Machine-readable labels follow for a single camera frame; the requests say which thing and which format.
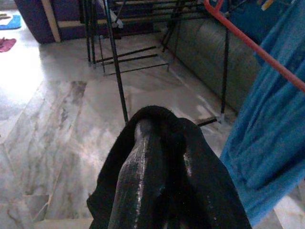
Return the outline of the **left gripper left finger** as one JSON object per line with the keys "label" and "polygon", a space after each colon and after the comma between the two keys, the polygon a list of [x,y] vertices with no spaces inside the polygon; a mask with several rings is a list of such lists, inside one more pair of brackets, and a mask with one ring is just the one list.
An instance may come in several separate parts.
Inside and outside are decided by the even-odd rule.
{"label": "left gripper left finger", "polygon": [[123,163],[116,185],[110,229],[160,229],[163,213],[164,158],[159,127],[141,120],[135,145]]}

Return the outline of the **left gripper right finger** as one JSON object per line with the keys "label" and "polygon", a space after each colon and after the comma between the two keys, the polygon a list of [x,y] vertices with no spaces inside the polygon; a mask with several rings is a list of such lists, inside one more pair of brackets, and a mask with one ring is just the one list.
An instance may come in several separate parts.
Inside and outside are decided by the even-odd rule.
{"label": "left gripper right finger", "polygon": [[197,149],[171,151],[171,192],[179,229],[211,229],[207,157]]}

